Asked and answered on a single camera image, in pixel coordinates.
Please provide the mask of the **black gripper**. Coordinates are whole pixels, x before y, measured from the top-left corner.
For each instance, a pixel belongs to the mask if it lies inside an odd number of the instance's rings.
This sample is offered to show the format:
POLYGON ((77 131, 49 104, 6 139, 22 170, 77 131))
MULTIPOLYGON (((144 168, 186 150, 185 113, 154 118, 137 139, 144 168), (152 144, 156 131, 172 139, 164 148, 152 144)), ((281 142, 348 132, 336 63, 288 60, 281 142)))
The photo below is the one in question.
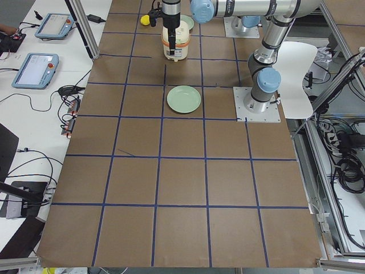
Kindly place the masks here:
MULTIPOLYGON (((149 22, 152 27, 156 26, 157 18, 163 19, 163 26, 165 28, 178 28, 180 26, 180 0, 163 0, 157 3, 155 1, 151 4, 149 11, 149 22)), ((176 49, 176 30, 168 29, 169 54, 174 55, 176 49)))

